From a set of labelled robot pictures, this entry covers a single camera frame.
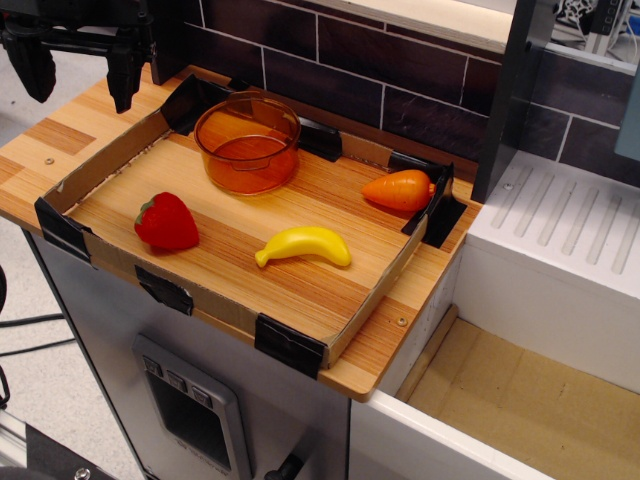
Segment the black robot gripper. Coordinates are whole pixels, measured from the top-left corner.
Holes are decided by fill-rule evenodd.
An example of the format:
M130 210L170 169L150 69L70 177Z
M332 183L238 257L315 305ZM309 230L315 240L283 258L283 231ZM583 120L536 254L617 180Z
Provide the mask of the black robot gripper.
M55 87L56 65L48 48L106 56L118 114L131 108L142 66L155 57L152 23L146 1L1 3L4 48L31 98L44 103Z

